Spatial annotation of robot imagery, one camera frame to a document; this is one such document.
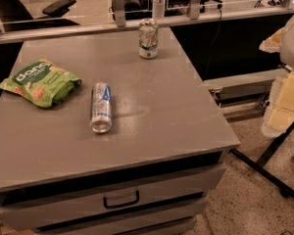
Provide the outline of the silver blue redbull can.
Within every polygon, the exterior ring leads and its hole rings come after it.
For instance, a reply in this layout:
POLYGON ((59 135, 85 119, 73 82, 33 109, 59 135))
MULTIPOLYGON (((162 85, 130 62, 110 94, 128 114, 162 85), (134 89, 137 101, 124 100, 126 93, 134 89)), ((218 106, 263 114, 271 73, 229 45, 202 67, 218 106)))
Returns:
POLYGON ((90 126, 95 133, 106 133, 112 127, 111 89, 97 82, 91 91, 90 126))

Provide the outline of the white green soda can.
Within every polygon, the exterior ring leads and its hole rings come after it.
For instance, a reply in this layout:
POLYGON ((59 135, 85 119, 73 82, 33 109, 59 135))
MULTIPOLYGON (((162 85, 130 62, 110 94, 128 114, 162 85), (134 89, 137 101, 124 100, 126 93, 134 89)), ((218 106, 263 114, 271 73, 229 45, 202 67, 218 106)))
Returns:
POLYGON ((143 19, 138 28, 139 55, 145 59, 155 58, 158 54, 158 25, 151 18, 143 19))

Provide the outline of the grey drawer cabinet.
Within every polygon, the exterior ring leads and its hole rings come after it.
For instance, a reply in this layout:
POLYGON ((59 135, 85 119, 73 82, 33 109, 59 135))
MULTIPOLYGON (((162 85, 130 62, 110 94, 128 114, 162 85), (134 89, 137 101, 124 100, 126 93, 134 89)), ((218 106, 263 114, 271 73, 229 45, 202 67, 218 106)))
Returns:
POLYGON ((238 139, 173 33, 138 54, 134 31, 26 42, 22 69, 39 58, 72 71, 77 90, 49 110, 0 98, 0 220, 37 235, 171 235, 189 229, 224 174, 238 139), (111 89, 112 127, 90 126, 91 91, 111 89), (106 195, 140 201, 107 210, 106 195))

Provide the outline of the green snack bag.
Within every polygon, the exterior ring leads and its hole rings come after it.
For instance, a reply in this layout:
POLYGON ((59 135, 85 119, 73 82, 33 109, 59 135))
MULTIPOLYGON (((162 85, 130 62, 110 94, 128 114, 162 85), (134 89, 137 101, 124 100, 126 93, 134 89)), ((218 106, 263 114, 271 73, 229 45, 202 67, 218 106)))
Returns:
POLYGON ((0 83, 0 89, 18 94, 40 108, 51 108, 63 102, 79 85, 81 79, 46 59, 19 70, 0 83))

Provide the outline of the clear plastic water bottle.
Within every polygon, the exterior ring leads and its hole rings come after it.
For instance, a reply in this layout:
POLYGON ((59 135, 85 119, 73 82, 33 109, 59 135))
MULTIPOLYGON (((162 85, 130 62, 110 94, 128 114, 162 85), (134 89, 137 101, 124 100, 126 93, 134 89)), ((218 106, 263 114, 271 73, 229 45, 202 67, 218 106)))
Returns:
POLYGON ((152 17, 162 19, 165 16, 166 0, 153 0, 152 17))

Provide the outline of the yellow foam pad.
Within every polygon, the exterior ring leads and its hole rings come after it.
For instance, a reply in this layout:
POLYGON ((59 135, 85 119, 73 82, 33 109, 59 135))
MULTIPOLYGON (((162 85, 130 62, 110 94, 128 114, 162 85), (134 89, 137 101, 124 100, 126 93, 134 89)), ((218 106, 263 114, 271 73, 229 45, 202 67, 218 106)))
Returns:
POLYGON ((285 131, 294 122, 294 71, 273 82, 269 105, 271 112, 268 125, 278 131, 285 131))

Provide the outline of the black office chair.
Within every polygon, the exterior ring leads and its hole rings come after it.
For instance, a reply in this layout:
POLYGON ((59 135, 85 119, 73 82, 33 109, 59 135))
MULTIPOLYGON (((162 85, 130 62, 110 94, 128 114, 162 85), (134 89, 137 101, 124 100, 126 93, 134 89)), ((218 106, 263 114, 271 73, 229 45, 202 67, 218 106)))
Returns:
POLYGON ((77 25, 65 18, 76 0, 58 0, 34 9, 26 0, 0 0, 0 22, 5 31, 22 31, 77 25))

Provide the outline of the black metal stand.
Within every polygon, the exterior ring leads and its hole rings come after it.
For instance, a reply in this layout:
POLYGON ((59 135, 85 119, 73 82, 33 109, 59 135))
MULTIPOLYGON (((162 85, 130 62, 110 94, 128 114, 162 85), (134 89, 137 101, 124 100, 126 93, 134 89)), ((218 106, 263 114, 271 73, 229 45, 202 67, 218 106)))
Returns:
POLYGON ((229 151, 230 154, 234 155, 237 159, 248 165, 250 168, 259 173, 269 182, 274 184, 279 189, 281 196, 284 198, 294 198, 294 190, 285 183, 283 183, 281 180, 279 180, 277 177, 272 175, 270 172, 265 170, 265 165, 269 162, 271 157, 279 149, 279 147, 282 145, 284 140, 287 138, 287 136, 291 133, 293 129, 294 121, 283 134, 273 139, 270 145, 266 148, 266 150, 255 162, 253 162, 251 159, 249 159, 246 155, 244 155, 237 149, 231 149, 229 151))

